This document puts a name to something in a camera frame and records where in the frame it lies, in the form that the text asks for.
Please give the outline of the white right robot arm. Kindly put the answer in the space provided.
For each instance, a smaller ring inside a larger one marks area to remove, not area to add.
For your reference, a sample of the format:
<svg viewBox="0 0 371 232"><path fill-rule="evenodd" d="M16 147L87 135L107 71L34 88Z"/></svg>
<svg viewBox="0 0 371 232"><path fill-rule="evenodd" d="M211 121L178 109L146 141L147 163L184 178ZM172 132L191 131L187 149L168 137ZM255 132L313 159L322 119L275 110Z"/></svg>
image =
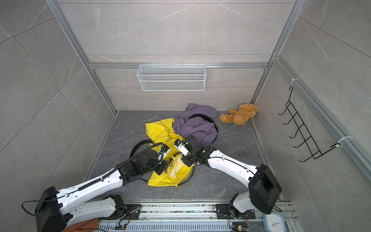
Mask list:
<svg viewBox="0 0 371 232"><path fill-rule="evenodd" d="M271 214L282 192L282 187L271 169L262 164L249 165L229 157L213 146L203 147L194 136L183 141L177 139L175 147L182 153L182 162L191 166L195 163L217 169L240 181L248 188L245 193L237 193L229 202L227 211L235 217L257 209Z"/></svg>

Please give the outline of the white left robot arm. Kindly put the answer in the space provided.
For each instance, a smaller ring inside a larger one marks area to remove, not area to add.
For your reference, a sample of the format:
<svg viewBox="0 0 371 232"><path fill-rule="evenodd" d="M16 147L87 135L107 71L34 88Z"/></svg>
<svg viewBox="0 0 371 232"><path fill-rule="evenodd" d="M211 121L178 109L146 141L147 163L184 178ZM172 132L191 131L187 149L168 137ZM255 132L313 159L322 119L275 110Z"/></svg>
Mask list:
<svg viewBox="0 0 371 232"><path fill-rule="evenodd" d="M160 174L165 170L164 159L170 151L166 144L155 143L92 180L60 190L47 188L35 201L37 205L32 213L37 231L61 232L90 219L123 217L127 208L121 196L94 202L92 199L137 181L151 171Z"/></svg>

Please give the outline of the yellow trousers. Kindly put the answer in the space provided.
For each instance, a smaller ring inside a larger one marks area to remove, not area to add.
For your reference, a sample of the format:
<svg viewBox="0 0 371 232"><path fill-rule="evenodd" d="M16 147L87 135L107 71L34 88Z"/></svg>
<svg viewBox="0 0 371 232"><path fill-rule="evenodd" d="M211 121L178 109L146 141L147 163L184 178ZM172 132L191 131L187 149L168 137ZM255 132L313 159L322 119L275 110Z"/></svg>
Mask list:
<svg viewBox="0 0 371 232"><path fill-rule="evenodd" d="M146 135L155 143L164 143L170 151L164 157L169 164L160 174L153 172L148 185L152 187L177 187L192 174L194 165L188 167L181 160L182 153L175 147L174 143L183 140L183 137L176 134L173 129L174 119L163 119L146 124Z"/></svg>

